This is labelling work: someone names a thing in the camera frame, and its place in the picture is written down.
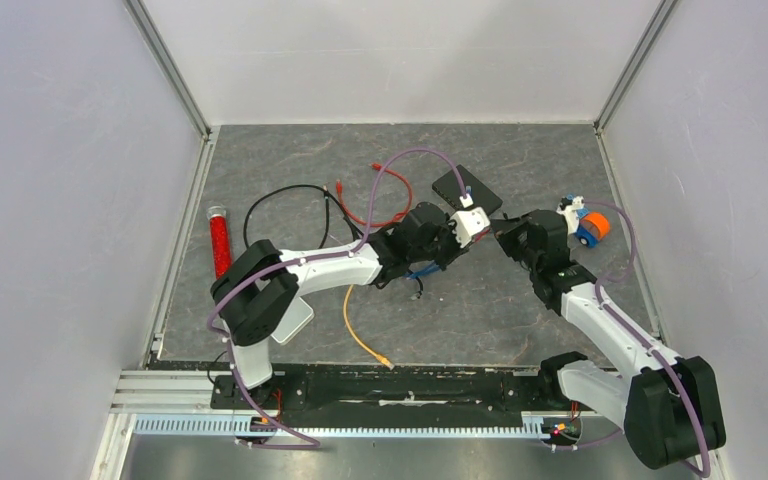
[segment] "gray floor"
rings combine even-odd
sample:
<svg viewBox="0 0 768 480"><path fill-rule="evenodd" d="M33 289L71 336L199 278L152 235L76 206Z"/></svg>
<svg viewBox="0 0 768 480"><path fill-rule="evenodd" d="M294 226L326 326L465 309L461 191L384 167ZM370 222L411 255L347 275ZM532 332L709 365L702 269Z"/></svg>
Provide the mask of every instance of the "gray floor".
<svg viewBox="0 0 768 480"><path fill-rule="evenodd" d="M587 419L584 441L613 430ZM535 440L323 438L316 452L248 450L230 438L135 435L123 480L570 479L690 480L679 464L649 470L619 437L599 448L553 454Z"/></svg>
<svg viewBox="0 0 768 480"><path fill-rule="evenodd" d="M592 127L587 125L276 125L223 126L199 214L186 249L166 326L162 359L211 360L221 351L204 327L213 306L208 288L213 263L206 209L229 210L235 255L243 252L243 217L258 197L293 183L328 184L340 178L355 212L365 210L375 172L383 162L412 146L431 146L465 165L519 215L554 208L567 193L611 199L607 174ZM447 171L430 155L406 158L393 167L406 175L415 201L448 207L431 191ZM385 178L376 202L376 220L402 209L404 186ZM350 240L332 211L327 245ZM250 241L269 238L278 248L311 249L321 238L323 202L314 191L294 191L265 202L252 218ZM574 244L573 256L599 275L624 264L628 256L619 221L597 248ZM538 365L546 357L578 350L597 362L604 357L578 330L547 311L534 296L528 276L487 238L449 270L427 277L417 301L412 281L384 290L356 289L349 308L358 334L398 364ZM636 278L611 286L611 296L649 329ZM306 297L316 318L287 346L272 349L279 362L374 363L346 332L341 316L345 289Z"/></svg>

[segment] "yellow cable connector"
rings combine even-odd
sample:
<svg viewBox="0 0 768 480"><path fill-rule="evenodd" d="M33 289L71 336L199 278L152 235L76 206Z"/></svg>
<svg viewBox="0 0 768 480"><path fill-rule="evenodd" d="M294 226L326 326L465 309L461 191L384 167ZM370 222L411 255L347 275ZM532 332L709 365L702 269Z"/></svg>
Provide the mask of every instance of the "yellow cable connector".
<svg viewBox="0 0 768 480"><path fill-rule="evenodd" d="M346 328L349 329L349 333L352 334L352 338L355 339L355 341L358 343L358 345L361 346L364 350L369 352L370 355L375 357L376 360L381 362L382 365L386 366L390 370L392 370L395 365L393 365L393 362L387 359L384 355L381 355L380 353L376 352L375 350L369 348L365 343L363 343L363 340L358 338L357 334L355 333L354 329L352 329L352 324L349 323L349 297L352 296L352 290L354 289L354 285L349 285L349 290L346 292L346 299L343 300L343 320L346 321Z"/></svg>

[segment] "red cylinder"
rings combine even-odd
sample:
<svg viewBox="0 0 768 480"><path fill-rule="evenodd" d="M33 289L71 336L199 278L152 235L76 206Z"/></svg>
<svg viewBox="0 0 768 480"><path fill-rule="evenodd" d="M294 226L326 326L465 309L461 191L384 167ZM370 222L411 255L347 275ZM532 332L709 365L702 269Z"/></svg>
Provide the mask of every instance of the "red cylinder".
<svg viewBox="0 0 768 480"><path fill-rule="evenodd" d="M213 243L213 268L216 278L221 277L231 266L231 241L228 237L228 224L225 221L225 207L217 205L207 209L210 220L210 241Z"/></svg>

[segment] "white wall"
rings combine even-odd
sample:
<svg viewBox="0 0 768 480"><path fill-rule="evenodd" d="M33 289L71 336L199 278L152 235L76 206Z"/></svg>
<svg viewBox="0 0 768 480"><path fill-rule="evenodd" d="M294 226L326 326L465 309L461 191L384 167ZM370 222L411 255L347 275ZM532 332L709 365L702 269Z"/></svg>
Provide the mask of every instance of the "white wall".
<svg viewBox="0 0 768 480"><path fill-rule="evenodd" d="M146 0L208 121L592 121L658 0Z"/></svg>
<svg viewBox="0 0 768 480"><path fill-rule="evenodd" d="M768 478L768 2L680 2L607 130L668 337L715 368L733 478Z"/></svg>
<svg viewBox="0 0 768 480"><path fill-rule="evenodd" d="M88 477L198 147L121 2L0 1L0 479Z"/></svg>

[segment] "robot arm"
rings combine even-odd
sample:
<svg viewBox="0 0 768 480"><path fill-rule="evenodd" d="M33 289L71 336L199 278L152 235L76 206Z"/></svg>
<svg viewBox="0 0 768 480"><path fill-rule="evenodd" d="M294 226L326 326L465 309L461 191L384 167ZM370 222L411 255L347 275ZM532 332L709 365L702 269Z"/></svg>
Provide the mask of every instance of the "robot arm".
<svg viewBox="0 0 768 480"><path fill-rule="evenodd" d="M269 240L251 245L210 289L219 301L245 279L265 268L291 260L335 254L316 262L293 262L252 284L220 312L232 342L231 362L238 366L246 388L272 377L269 337L286 344L314 317L304 295L344 285L383 287L402 277L411 264L433 260L445 270L464 254L472 239L490 226L480 207L448 215L431 203L419 203L399 223L357 243L313 251L278 250Z"/></svg>
<svg viewBox="0 0 768 480"><path fill-rule="evenodd" d="M632 450L650 468L692 457L700 453L699 444L687 410L653 356L657 351L687 391L708 449L721 447L725 427L710 365L700 357L683 359L604 293L599 301L596 278L569 258L568 219L574 215L568 210L574 208L562 204L558 211L535 210L491 222L505 254L529 271L537 297L584 332L618 371L606 372L578 352L559 355L540 365L546 392L558 401L581 402L622 428ZM644 347L641 339L651 346Z"/></svg>

